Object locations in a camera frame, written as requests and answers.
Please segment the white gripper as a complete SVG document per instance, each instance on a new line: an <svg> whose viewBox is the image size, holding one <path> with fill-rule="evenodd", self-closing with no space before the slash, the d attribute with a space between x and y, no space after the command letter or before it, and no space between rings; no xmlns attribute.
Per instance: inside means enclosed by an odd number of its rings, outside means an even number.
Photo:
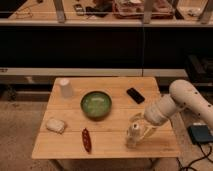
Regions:
<svg viewBox="0 0 213 171"><path fill-rule="evenodd" d="M142 113L137 113L132 116L129 121L133 123L138 120L145 119L153 125L141 126L140 139L144 139L151 136L156 131L156 127L154 126L161 126L165 124L168 121L171 112L171 107L164 101L156 101L145 109L144 115Z"/></svg>

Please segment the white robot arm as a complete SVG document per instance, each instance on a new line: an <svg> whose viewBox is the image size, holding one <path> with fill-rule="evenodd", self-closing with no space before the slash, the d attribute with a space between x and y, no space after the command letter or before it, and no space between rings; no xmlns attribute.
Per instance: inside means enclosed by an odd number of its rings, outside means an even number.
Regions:
<svg viewBox="0 0 213 171"><path fill-rule="evenodd" d="M213 105L189 81L175 80L170 84L167 95L148 105L144 114L136 114L131 118L127 138L139 142L151 136L173 114L185 108L198 114L213 129Z"/></svg>

